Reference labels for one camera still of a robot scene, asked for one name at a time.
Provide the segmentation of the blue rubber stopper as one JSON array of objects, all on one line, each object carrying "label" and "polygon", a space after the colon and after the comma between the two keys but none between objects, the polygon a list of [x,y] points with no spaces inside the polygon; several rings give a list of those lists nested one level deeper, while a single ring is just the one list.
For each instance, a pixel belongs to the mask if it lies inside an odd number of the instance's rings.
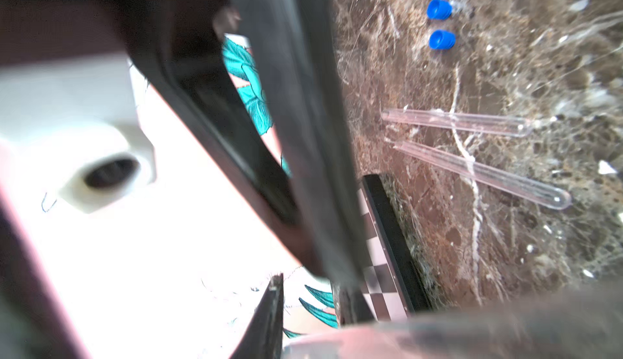
[{"label": "blue rubber stopper", "polygon": [[446,0],[431,0],[427,7],[427,17],[433,20],[446,20],[453,12],[453,7]]},{"label": "blue rubber stopper", "polygon": [[456,36],[454,33],[445,30],[436,30],[429,37],[428,45],[434,50],[449,50],[454,47]]}]

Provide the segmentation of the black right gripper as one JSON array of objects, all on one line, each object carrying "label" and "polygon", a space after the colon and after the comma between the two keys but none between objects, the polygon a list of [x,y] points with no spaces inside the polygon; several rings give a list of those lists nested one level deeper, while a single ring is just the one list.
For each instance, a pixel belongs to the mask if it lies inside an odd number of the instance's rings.
[{"label": "black right gripper", "polygon": [[[258,216],[310,272],[361,281],[363,221],[330,0],[118,0],[131,60]],[[279,164],[222,60],[214,23],[233,7],[251,41]]]}]

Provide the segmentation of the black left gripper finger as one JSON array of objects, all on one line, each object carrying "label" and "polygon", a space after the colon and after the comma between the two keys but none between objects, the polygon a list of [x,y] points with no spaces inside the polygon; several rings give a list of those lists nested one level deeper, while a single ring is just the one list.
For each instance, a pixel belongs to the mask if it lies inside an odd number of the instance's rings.
[{"label": "black left gripper finger", "polygon": [[279,359],[282,355],[283,274],[273,276],[230,359]]}]

